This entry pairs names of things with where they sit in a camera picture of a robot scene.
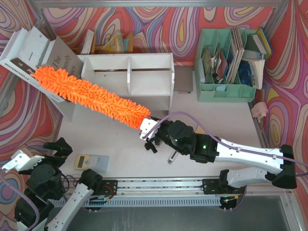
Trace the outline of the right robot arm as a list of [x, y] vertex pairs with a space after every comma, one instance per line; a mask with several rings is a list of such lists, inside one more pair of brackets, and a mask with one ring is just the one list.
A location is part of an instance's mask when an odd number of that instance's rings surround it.
[[238, 189], [251, 184], [271, 183], [283, 189], [297, 187], [294, 152], [290, 145], [267, 149], [239, 145], [209, 134], [196, 133], [191, 126], [177, 120], [145, 119], [140, 127], [145, 148], [156, 153], [156, 146], [164, 143], [181, 155], [197, 163], [234, 162], [247, 168], [225, 169], [219, 174], [222, 190]]

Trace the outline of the orange microfiber duster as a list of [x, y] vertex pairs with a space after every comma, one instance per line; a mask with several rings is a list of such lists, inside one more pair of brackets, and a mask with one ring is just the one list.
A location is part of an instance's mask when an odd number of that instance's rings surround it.
[[151, 114], [145, 106], [121, 98], [87, 80], [78, 79], [64, 69], [40, 67], [31, 76], [44, 89], [135, 129], [139, 129], [142, 121]]

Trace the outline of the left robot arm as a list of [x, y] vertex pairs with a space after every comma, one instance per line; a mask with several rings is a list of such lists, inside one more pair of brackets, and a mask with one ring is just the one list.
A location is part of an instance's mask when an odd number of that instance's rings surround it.
[[37, 228], [42, 231], [65, 231], [85, 201], [91, 195], [102, 192], [103, 178], [92, 169], [83, 171], [73, 194], [53, 220], [47, 222], [46, 219], [54, 208], [51, 200], [58, 201], [64, 196], [64, 176], [60, 166], [73, 150], [64, 138], [47, 142], [43, 148], [56, 153], [53, 156], [30, 157], [19, 150], [14, 154], [15, 169], [20, 174], [29, 175], [27, 189], [24, 191], [29, 201], [23, 198], [17, 201], [15, 218], [19, 226], [25, 225], [30, 230]]

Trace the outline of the black white marker pen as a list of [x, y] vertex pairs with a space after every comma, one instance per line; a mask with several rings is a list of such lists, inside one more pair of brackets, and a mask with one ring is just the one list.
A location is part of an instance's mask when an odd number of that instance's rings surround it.
[[173, 152], [171, 153], [171, 155], [169, 156], [167, 162], [168, 162], [169, 164], [172, 164], [173, 161], [176, 159], [177, 155], [178, 155], [178, 152], [177, 152], [177, 151], [173, 151]]

